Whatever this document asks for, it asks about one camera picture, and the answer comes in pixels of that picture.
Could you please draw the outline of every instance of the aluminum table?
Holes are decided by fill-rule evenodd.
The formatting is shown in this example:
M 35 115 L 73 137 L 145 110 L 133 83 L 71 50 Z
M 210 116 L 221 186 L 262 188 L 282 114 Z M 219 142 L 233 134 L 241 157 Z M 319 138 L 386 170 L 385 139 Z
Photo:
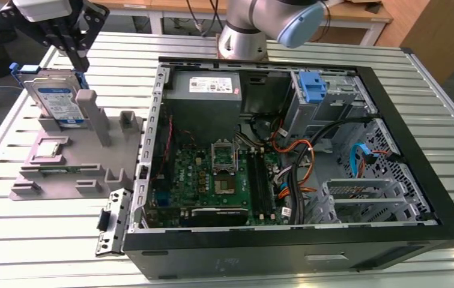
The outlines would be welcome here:
M 454 104 L 414 55 L 398 48 L 269 43 L 271 61 L 374 68 L 454 199 Z M 214 58 L 213 38 L 102 33 L 90 51 L 87 82 L 98 105 L 117 116 L 147 116 L 159 56 Z M 50 49 L 42 65 L 71 68 Z M 26 91 L 0 126 L 0 286 L 90 287 L 155 284 L 186 287 L 454 287 L 454 248 L 383 271 L 149 282 L 127 257 L 95 258 L 98 213 L 106 199 L 13 202 L 7 195 L 39 130 L 39 109 Z

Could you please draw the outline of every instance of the open computer tower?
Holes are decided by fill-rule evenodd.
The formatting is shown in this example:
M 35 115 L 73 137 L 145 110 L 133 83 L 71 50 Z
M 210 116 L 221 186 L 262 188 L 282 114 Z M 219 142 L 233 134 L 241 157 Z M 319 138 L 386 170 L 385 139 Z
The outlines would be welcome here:
M 453 200 L 371 68 L 161 58 L 149 108 L 97 250 L 149 279 L 385 269 L 454 246 Z

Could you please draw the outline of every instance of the power supply label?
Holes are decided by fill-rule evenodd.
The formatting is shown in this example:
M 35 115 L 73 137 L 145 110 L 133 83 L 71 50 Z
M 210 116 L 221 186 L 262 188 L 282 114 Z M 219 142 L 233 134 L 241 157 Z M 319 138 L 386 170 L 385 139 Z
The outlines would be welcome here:
M 229 77 L 193 77 L 190 78 L 190 92 L 234 93 L 233 80 Z
M 62 126 L 75 127 L 85 122 L 79 106 L 73 102 L 74 94 L 67 88 L 39 88 L 39 99 Z

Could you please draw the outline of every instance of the white label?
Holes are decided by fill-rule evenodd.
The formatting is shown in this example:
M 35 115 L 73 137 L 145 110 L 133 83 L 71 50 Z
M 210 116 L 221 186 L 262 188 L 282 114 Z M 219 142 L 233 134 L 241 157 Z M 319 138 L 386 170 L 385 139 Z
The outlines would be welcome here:
M 67 88 L 39 88 L 39 99 L 54 119 L 66 124 L 83 123 L 79 106 L 71 101 L 73 92 Z
M 125 7 L 126 8 L 142 8 L 142 9 L 147 8 L 147 6 L 145 5 L 135 5 L 135 4 L 125 4 Z
M 190 92 L 194 93 L 233 93 L 231 78 L 193 77 Z
M 278 132 L 283 137 L 286 137 L 289 135 L 289 132 L 282 128 L 278 129 Z
M 291 209 L 282 207 L 282 216 L 291 217 Z
M 389 22 L 387 19 L 382 19 L 382 18 L 371 18 L 371 21 L 374 21 L 374 22 Z

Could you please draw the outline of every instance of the desk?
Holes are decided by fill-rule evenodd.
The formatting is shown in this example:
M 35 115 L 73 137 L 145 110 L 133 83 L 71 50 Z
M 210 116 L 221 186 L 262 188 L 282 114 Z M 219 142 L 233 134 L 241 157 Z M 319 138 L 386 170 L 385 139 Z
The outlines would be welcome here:
M 215 58 L 214 38 L 101 33 L 86 73 L 98 105 L 147 117 L 159 56 Z M 454 200 L 454 104 L 414 56 L 399 48 L 306 44 L 290 50 L 269 42 L 271 61 L 373 67 Z M 42 65 L 71 68 L 54 47 Z M 149 280 L 127 257 L 95 258 L 98 214 L 106 199 L 7 198 L 41 128 L 26 91 L 0 126 L 0 287 L 143 286 Z M 157 281 L 158 287 L 454 287 L 454 249 L 431 251 L 383 271 L 267 275 Z
M 94 2 L 107 6 L 113 15 L 146 16 L 150 18 L 153 34 L 163 34 L 163 18 L 191 18 L 189 6 L 185 0 L 94 0 Z M 198 19 L 213 19 L 213 8 L 209 0 L 190 0 Z M 222 20 L 226 20 L 227 0 L 219 1 L 218 13 Z M 345 2 L 330 9 L 330 27 L 359 28 L 366 33 L 361 40 L 361 45 L 373 46 L 387 23 L 393 22 L 393 17 L 385 8 L 378 14 L 365 10 L 365 5 Z
M 190 0 L 190 3 L 198 19 L 213 19 L 214 11 L 209 0 Z M 221 0 L 218 3 L 222 20 L 226 19 L 227 3 L 227 0 Z M 150 13 L 153 34 L 163 34 L 162 19 L 165 17 L 191 18 L 185 0 L 153 0 L 150 9 L 153 11 Z M 385 8 L 381 8 L 378 14 L 373 14 L 365 10 L 365 5 L 351 2 L 345 2 L 330 8 L 330 15 L 330 27 L 367 30 L 361 40 L 363 46 L 375 45 L 386 24 L 393 22 L 393 17 Z

